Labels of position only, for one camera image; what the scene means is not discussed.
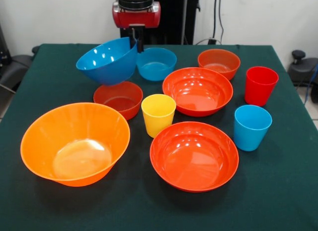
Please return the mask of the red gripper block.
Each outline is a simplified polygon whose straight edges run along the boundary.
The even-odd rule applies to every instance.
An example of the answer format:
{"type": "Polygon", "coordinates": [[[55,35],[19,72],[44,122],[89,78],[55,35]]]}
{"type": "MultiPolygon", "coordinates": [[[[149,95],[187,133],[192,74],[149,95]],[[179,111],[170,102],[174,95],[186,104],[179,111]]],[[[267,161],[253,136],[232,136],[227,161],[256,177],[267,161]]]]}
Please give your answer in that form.
{"type": "MultiPolygon", "coordinates": [[[[129,27],[144,26],[145,28],[157,28],[160,23],[161,6],[158,1],[155,1],[150,8],[139,11],[132,11],[121,8],[118,2],[114,2],[112,6],[112,15],[117,28],[127,29],[129,27]]],[[[139,28],[137,39],[138,53],[144,51],[144,30],[139,28]]],[[[136,44],[136,31],[130,29],[130,46],[136,44]]]]}

